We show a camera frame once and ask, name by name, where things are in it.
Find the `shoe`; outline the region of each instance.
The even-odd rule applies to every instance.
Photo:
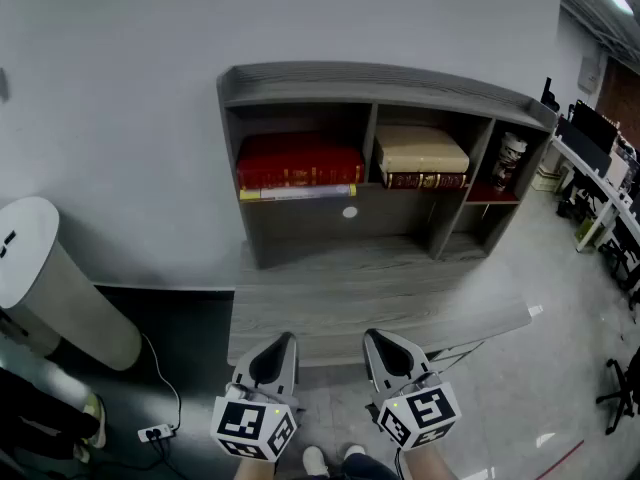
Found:
[[[347,457],[349,455],[353,455],[354,453],[361,453],[362,455],[367,454],[363,446],[360,446],[359,444],[354,444],[353,446],[349,446],[349,449],[344,454],[344,460],[347,460]]]
[[[73,445],[73,458],[78,459],[83,464],[88,464],[89,459],[91,459],[91,455],[89,454],[89,450],[81,444]]]
[[[85,405],[84,405],[84,411],[82,412],[84,412],[85,414],[88,414],[89,416],[93,416],[95,419],[97,419],[100,422],[100,427],[98,428],[98,431],[94,435],[92,435],[89,439],[86,440],[87,443],[93,446],[94,448],[104,448],[104,445],[107,444],[107,434],[104,428],[107,415],[104,411],[104,405],[102,405],[102,402],[96,395],[91,393],[87,397],[87,401],[85,402]]]
[[[317,446],[309,446],[302,454],[302,464],[309,476],[325,476],[329,478],[329,469],[324,462],[322,450]]]

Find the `ceiling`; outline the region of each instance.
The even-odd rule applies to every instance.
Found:
[[[560,0],[562,8],[585,27],[613,57],[640,63],[640,0],[626,0],[634,16],[611,0]]]

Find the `book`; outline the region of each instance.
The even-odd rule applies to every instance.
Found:
[[[460,190],[467,182],[466,174],[424,172],[382,172],[389,189]]]
[[[379,125],[375,146],[382,172],[464,173],[469,168],[469,157],[439,128]]]
[[[349,185],[364,180],[360,151],[348,138],[321,132],[247,137],[236,164],[242,190]]]
[[[282,201],[285,199],[318,199],[324,197],[353,197],[356,186],[319,185],[316,187],[282,187],[240,190],[240,201]]]

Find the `computer monitor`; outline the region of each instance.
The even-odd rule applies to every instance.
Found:
[[[580,100],[576,102],[571,124],[589,137],[607,155],[609,154],[618,130],[589,105]]]

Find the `power strip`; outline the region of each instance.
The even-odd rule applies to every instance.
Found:
[[[149,442],[149,438],[147,437],[147,432],[153,432],[154,434],[156,434],[157,435],[157,437],[155,438],[156,441],[158,439],[167,439],[169,437],[173,437],[174,435],[173,429],[166,423],[163,423],[162,425],[156,425],[155,427],[143,428],[142,430],[138,430],[138,437],[140,438],[140,442],[142,443]]]

